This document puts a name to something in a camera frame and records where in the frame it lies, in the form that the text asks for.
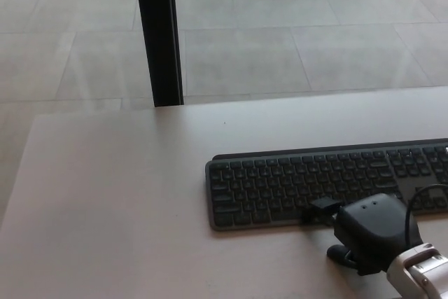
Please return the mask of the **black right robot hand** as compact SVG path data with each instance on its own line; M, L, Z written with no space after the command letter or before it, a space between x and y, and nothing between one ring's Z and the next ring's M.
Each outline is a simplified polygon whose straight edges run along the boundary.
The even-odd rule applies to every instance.
M387 271L397 256L423 243L417 222L406 214L398 198L384 193L349 205L322 197L300 212L300 222L333 227L340 243L328 248L327 257L365 276Z

